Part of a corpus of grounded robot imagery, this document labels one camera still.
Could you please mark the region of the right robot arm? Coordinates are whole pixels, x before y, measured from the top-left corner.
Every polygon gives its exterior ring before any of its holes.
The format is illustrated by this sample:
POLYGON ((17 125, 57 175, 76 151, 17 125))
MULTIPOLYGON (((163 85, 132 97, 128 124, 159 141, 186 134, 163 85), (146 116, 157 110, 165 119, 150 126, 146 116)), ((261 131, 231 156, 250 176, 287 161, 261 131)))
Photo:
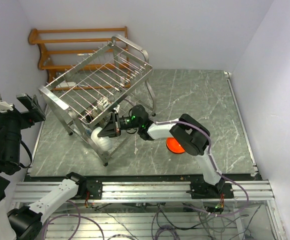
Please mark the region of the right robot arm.
POLYGON ((184 113, 181 117, 163 122, 150 119, 145 108, 138 104, 128 116, 112 113, 103 128, 92 135, 97 142, 116 138, 122 131, 135 129, 144 141, 174 138, 185 153, 194 156, 202 170, 202 178, 190 184, 188 193, 193 199, 232 199, 232 185, 223 178, 211 150, 210 132, 193 117, 184 113))

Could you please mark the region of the dark patterned bowl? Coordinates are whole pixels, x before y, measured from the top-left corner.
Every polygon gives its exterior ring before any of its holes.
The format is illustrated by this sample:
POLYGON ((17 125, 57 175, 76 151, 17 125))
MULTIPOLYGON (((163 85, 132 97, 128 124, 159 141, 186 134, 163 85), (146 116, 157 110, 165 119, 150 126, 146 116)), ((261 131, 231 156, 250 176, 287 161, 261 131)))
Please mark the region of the dark patterned bowl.
POLYGON ((90 124, 96 117, 102 113, 102 110, 94 105, 90 105, 84 112, 86 122, 90 124))

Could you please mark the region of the plain white bowl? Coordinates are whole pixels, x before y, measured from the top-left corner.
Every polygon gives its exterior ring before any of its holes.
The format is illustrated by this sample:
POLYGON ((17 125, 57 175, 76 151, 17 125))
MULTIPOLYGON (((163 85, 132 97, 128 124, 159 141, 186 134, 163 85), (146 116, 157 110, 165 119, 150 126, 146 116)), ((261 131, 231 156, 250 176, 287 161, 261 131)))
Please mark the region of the plain white bowl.
POLYGON ((113 143, 108 136, 98 137, 98 134, 101 132, 101 130, 101 127, 96 127, 92 131, 90 138, 99 149, 101 149, 103 152, 108 152, 113 148, 113 143))

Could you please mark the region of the blue floral white bowl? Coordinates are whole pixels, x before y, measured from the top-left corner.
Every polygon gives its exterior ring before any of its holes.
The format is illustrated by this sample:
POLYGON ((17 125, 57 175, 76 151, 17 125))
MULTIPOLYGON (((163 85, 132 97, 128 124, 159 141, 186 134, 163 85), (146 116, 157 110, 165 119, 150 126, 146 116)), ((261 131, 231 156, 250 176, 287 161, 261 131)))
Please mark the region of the blue floral white bowl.
POLYGON ((90 137, 92 132, 93 132, 93 130, 91 128, 89 128, 88 126, 85 126, 85 125, 83 127, 85 128, 86 134, 90 137))

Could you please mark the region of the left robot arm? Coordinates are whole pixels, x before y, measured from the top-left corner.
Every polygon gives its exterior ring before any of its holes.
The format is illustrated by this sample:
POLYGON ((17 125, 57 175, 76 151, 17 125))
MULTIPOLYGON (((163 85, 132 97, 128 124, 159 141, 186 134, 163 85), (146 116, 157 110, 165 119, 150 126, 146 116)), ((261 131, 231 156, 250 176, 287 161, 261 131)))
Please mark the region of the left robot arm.
MULTIPOLYGON (((20 162, 21 147, 33 160, 31 151, 22 140, 21 131, 46 119, 36 96, 22 93, 16 98, 26 107, 26 111, 20 112, 13 104, 0 99, 0 173, 10 176, 28 168, 20 162)), ((71 172, 43 198, 6 211, 5 189, 9 184, 8 179, 0 176, 0 240, 34 240, 55 210, 71 198, 81 199, 87 193, 86 178, 71 172)))

